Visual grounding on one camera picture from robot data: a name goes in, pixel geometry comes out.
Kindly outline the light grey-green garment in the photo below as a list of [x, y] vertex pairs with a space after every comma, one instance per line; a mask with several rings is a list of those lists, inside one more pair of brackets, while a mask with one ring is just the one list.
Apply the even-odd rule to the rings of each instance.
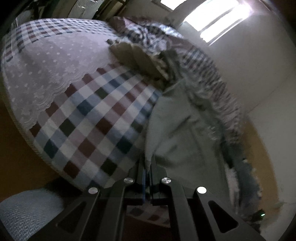
[[189, 99], [183, 84], [169, 87], [158, 98], [149, 117], [145, 138], [145, 167], [152, 161], [169, 177], [190, 188], [206, 187], [229, 202], [221, 135], [208, 110]]

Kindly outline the dark teal garment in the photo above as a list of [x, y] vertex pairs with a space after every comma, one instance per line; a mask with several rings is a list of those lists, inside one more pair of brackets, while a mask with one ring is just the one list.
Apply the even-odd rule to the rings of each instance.
[[221, 142], [224, 161], [228, 167], [234, 169], [238, 181], [238, 214], [248, 217], [258, 211], [261, 199], [260, 186], [255, 179], [252, 166], [248, 163], [241, 144]]

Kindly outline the blue-grey woven cushion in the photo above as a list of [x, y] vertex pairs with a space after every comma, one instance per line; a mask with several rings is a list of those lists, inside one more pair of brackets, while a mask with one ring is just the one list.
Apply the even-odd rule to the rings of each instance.
[[58, 194], [45, 188], [29, 190], [1, 202], [1, 222], [13, 240], [28, 240], [63, 210]]

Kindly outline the yellow wooden headboard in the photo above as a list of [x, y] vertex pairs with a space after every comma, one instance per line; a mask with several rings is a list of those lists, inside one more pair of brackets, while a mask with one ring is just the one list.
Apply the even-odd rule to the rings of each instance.
[[249, 120], [244, 126], [242, 142], [247, 161], [254, 168], [253, 173], [261, 187], [259, 207], [265, 211], [267, 218], [275, 217], [280, 212], [280, 200], [273, 164], [256, 128]]

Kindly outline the checkered bed sheet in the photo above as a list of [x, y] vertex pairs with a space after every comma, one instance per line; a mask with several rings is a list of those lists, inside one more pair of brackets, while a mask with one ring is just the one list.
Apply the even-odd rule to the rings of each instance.
[[110, 187], [144, 152], [160, 92], [118, 63], [108, 23], [27, 22], [2, 39], [5, 101], [30, 147], [80, 189]]

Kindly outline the checkered crumpled duvet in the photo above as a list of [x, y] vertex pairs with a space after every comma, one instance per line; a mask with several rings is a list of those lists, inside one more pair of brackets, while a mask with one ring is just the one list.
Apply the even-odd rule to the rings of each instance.
[[231, 144], [239, 142], [243, 129], [241, 105], [227, 89], [214, 61], [201, 48], [174, 28], [150, 19], [114, 16], [109, 24], [130, 42], [152, 53], [175, 50], [181, 66], [196, 77], [198, 84], [209, 93], [211, 104], [225, 126], [227, 141]]

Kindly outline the khaki tan garment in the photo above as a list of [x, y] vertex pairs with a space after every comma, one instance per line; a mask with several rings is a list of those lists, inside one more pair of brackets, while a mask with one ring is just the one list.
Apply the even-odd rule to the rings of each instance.
[[112, 43], [109, 49], [123, 65], [154, 78], [169, 79], [168, 66], [160, 54], [148, 53], [140, 45], [124, 41]]

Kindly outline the bright window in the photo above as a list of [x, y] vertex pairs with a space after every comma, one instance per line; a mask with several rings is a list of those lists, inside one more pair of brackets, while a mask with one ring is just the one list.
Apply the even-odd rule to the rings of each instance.
[[253, 14], [247, 1], [153, 1], [169, 11], [165, 24], [177, 29], [191, 26], [207, 44], [215, 43]]

